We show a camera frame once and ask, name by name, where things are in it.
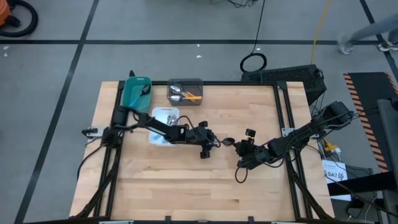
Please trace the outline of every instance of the black loop cable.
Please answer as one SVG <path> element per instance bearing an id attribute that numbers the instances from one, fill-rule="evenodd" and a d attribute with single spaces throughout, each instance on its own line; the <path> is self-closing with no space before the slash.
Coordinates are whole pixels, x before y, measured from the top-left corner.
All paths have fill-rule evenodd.
<path id="1" fill-rule="evenodd" d="M 261 25 L 261 20 L 262 20 L 262 13 L 264 12 L 264 5 L 265 5 L 265 3 L 266 3 L 266 0 L 263 0 L 263 1 L 262 1 L 262 8 L 261 8 L 260 21 L 259 21 L 259 27 L 257 28 L 256 41 L 254 41 L 253 50 L 251 51 L 251 53 L 250 53 L 248 56 L 246 56 L 246 57 L 244 57 L 244 58 L 242 59 L 241 64 L 240 64 L 240 67 L 241 67 L 241 71 L 242 71 L 242 72 L 248 72 L 248 71 L 246 71 L 246 70 L 243 68 L 243 64 L 244 64 L 244 62 L 245 62 L 247 59 L 249 59 L 249 58 L 251 58 L 251 57 L 253 57 L 253 56 L 260 56 L 260 57 L 262 58 L 262 60 L 263 60 L 263 63 L 262 63 L 261 68 L 255 70 L 255 71 L 253 71 L 253 72 L 257 72 L 257 71 L 264 70 L 264 69 L 266 69 L 266 67 L 267 67 L 267 57 L 266 57 L 264 54 L 262 54 L 262 53 L 254 53 L 254 50 L 256 49 L 256 45 L 257 45 L 257 39 L 258 39 L 258 37 L 259 37 L 260 25 Z"/>
<path id="2" fill-rule="evenodd" d="M 262 53 L 250 53 L 248 56 L 244 57 L 244 58 L 242 59 L 242 61 L 241 61 L 240 67 L 241 67 L 241 71 L 242 71 L 242 72 L 248 72 L 248 71 L 246 71 L 246 70 L 243 68 L 243 64 L 244 64 L 244 62 L 245 62 L 247 59 L 249 59 L 249 58 L 251 58 L 251 57 L 253 57 L 253 56 L 260 56 L 260 57 L 262 58 L 262 60 L 263 60 L 263 63 L 262 63 L 261 68 L 255 70 L 255 71 L 253 71 L 253 72 L 261 71 L 261 70 L 266 69 L 266 67 L 267 67 L 267 57 L 266 57 L 264 54 L 262 54 Z"/>
<path id="3" fill-rule="evenodd" d="M 18 5 L 18 6 L 23 6 L 27 10 L 29 10 L 29 12 L 32 14 L 32 20 L 31 20 L 30 24 L 24 30 L 17 31 L 17 32 L 6 32 L 6 31 L 3 31 L 3 30 L 0 30 L 0 36 L 3 36 L 3 37 L 23 37 L 25 35 L 28 35 L 28 34 L 32 33 L 36 29 L 37 23 L 39 21 L 39 17 L 37 15 L 36 10 L 28 2 L 25 2 L 25 1 L 22 1 L 22 0 L 10 1 L 10 6 L 12 6 L 13 4 L 14 5 Z"/>

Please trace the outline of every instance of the black floor line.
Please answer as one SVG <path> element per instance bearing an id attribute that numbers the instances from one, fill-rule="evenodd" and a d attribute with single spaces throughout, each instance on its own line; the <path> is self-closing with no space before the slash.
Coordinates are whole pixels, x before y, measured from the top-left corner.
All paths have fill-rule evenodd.
<path id="1" fill-rule="evenodd" d="M 30 201 L 32 200 L 32 196 L 33 196 L 34 190 L 36 188 L 37 181 L 39 180 L 40 173 L 41 173 L 43 165 L 44 165 L 44 160 L 49 151 L 51 140 L 53 138 L 55 128 L 57 127 L 57 123 L 58 123 L 58 120 L 59 120 L 61 112 L 62 112 L 63 104 L 65 103 L 65 99 L 67 97 L 68 90 L 69 90 L 70 84 L 72 82 L 73 75 L 75 74 L 76 66 L 78 64 L 78 61 L 79 61 L 79 58 L 81 55 L 81 51 L 84 46 L 83 41 L 87 38 L 88 30 L 90 29 L 91 22 L 93 21 L 93 17 L 94 17 L 94 14 L 95 14 L 95 11 L 96 11 L 96 8 L 98 5 L 98 1 L 99 0 L 93 1 L 93 5 L 91 7 L 85 27 L 83 29 L 83 33 L 80 37 L 80 43 L 78 44 L 78 47 L 76 48 L 76 52 L 75 52 L 75 55 L 73 56 L 73 60 L 70 65 L 68 75 L 65 79 L 65 82 L 63 83 L 61 94 L 58 99 L 58 103 L 55 107 L 55 111 L 52 116 L 50 126 L 47 130 L 47 134 L 45 135 L 44 142 L 43 142 L 42 148 L 40 150 L 39 156 L 37 158 L 32 176 L 30 177 L 30 181 L 26 188 L 21 205 L 19 206 L 17 217 L 14 222 L 15 224 L 20 224 L 20 223 L 24 222 L 24 219 L 25 219 L 25 216 L 27 213 L 27 209 L 29 207 Z"/>
<path id="2" fill-rule="evenodd" d="M 98 45 L 159 45 L 159 44 L 254 44 L 255 40 L 84 40 L 83 44 Z M 80 40 L 0 40 L 0 44 L 80 44 Z M 378 40 L 360 40 L 354 45 L 376 45 Z M 266 45 L 312 45 L 313 40 L 258 40 Z M 317 45 L 336 45 L 335 40 L 318 40 Z"/>
<path id="3" fill-rule="evenodd" d="M 368 4 L 366 4 L 365 0 L 360 0 L 361 5 L 363 7 L 363 10 L 365 11 L 366 17 L 368 18 L 368 21 L 373 24 L 374 23 L 374 19 L 372 16 L 372 13 L 368 7 Z M 379 42 L 383 42 L 383 36 L 381 34 L 376 35 L 377 40 Z M 391 56 L 390 52 L 384 52 L 384 56 L 387 59 L 387 63 L 391 68 L 392 74 L 395 76 L 396 80 L 398 80 L 398 68 L 397 68 L 397 64 L 396 61 L 394 60 L 394 58 Z"/>

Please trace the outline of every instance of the white container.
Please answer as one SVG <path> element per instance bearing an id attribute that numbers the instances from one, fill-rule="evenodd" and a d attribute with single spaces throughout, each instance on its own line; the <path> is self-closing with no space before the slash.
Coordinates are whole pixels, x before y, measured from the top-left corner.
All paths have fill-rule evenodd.
<path id="1" fill-rule="evenodd" d="M 180 111 L 177 108 L 166 107 L 157 107 L 152 110 L 152 117 L 164 124 L 167 124 L 167 118 L 169 116 L 175 116 L 176 118 L 179 118 Z M 153 131 L 149 133 L 149 142 L 155 144 L 156 146 L 173 146 L 173 144 L 167 142 L 163 136 Z"/>

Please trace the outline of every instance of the yellow cable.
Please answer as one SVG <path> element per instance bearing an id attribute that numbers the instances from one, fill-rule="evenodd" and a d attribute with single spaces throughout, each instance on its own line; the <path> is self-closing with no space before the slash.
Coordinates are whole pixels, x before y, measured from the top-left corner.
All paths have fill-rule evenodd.
<path id="1" fill-rule="evenodd" d="M 317 30 L 317 33 L 315 34 L 315 38 L 313 40 L 312 53 L 311 53 L 311 65 L 313 65 L 313 58 L 314 58 L 314 55 L 315 55 L 315 46 L 317 45 L 318 36 L 319 36 L 319 33 L 322 30 L 323 23 L 325 21 L 326 14 L 327 14 L 328 9 L 329 9 L 329 5 L 330 5 L 330 0 L 326 0 L 326 6 L 323 9 L 322 18 L 321 18 L 321 20 L 319 22 L 318 30 Z"/>

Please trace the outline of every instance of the hazard stripe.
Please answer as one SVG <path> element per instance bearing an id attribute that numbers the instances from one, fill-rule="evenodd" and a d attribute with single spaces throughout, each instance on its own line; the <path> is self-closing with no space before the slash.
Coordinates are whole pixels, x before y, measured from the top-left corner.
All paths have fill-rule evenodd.
<path id="1" fill-rule="evenodd" d="M 387 72 L 385 72 L 385 74 L 387 75 L 387 78 L 390 79 L 391 85 L 392 85 L 392 87 L 393 87 L 395 93 L 398 94 L 398 89 L 397 89 L 396 85 L 394 84 L 394 81 L 392 80 L 390 74 L 388 74 Z"/>
<path id="2" fill-rule="evenodd" d="M 388 73 L 386 73 L 386 74 L 387 74 L 388 78 L 390 79 L 390 81 L 392 82 L 392 79 L 389 76 L 389 74 Z M 364 112 L 364 108 L 362 107 L 362 102 L 359 99 L 358 92 L 355 89 L 355 86 L 354 86 L 354 83 L 353 83 L 353 81 L 351 79 L 351 76 L 348 75 L 348 74 L 344 74 L 343 76 L 344 76 L 344 79 L 346 81 L 346 84 L 347 84 L 347 87 L 348 87 L 348 91 L 349 91 L 349 93 L 351 95 L 351 98 L 353 99 L 355 108 L 356 108 L 356 110 L 358 112 L 358 116 L 359 116 L 359 119 L 361 120 L 363 129 L 365 130 L 366 137 L 367 137 L 367 139 L 369 141 L 369 145 L 370 145 L 370 147 L 372 149 L 374 158 L 375 158 L 375 160 L 377 162 L 377 165 L 379 166 L 380 172 L 388 172 L 387 164 L 385 163 L 384 157 L 383 157 L 383 155 L 381 153 L 381 150 L 379 149 L 379 144 L 377 143 L 377 139 L 376 139 L 376 137 L 373 134 L 373 130 L 372 130 L 371 124 L 369 123 L 369 120 L 366 117 L 366 113 Z M 397 88 L 394 86 L 393 83 L 392 83 L 392 85 L 393 85 L 393 88 L 395 89 L 395 91 L 398 94 Z"/>
<path id="3" fill-rule="evenodd" d="M 353 100 L 353 102 L 354 102 L 355 105 L 362 106 L 361 102 L 358 101 L 358 100 Z"/>
<path id="4" fill-rule="evenodd" d="M 368 128 L 363 128 L 363 129 L 365 130 L 366 133 L 373 134 L 373 131 L 372 131 L 372 130 L 370 130 L 370 129 L 368 129 Z"/>
<path id="5" fill-rule="evenodd" d="M 377 142 L 374 142 L 374 141 L 369 141 L 369 144 L 372 145 L 372 146 L 379 147 L 379 144 Z"/>
<path id="6" fill-rule="evenodd" d="M 367 128 L 371 128 L 371 125 L 370 125 L 370 124 L 364 123 L 364 122 L 362 122 L 362 126 L 367 127 Z"/>
<path id="7" fill-rule="evenodd" d="M 376 160 L 376 162 L 377 162 L 377 164 L 379 164 L 379 166 L 387 168 L 387 164 L 385 162 L 381 162 L 381 161 L 378 161 L 378 160 Z"/>
<path id="8" fill-rule="evenodd" d="M 363 111 L 363 107 L 362 107 L 362 106 L 355 106 L 355 108 L 356 108 L 357 110 Z"/>
<path id="9" fill-rule="evenodd" d="M 364 117 L 362 117 L 362 116 L 360 116 L 359 119 L 360 119 L 361 121 L 369 122 L 369 120 L 368 120 L 367 118 L 364 118 Z"/>
<path id="10" fill-rule="evenodd" d="M 349 89 L 355 90 L 355 87 L 353 85 L 347 84 L 347 86 L 348 86 Z"/>
<path id="11" fill-rule="evenodd" d="M 376 140 L 376 138 L 374 136 L 369 135 L 369 134 L 367 134 L 366 137 L 368 137 L 368 139 L 370 139 L 370 140 L 374 140 L 374 141 Z"/>
<path id="12" fill-rule="evenodd" d="M 380 155 L 378 155 L 378 154 L 376 154 L 376 153 L 374 153 L 374 157 L 375 157 L 376 159 L 382 159 L 382 160 L 384 160 L 383 156 L 380 156 Z"/>
<path id="13" fill-rule="evenodd" d="M 373 152 L 381 154 L 381 150 L 375 147 L 371 147 Z"/>

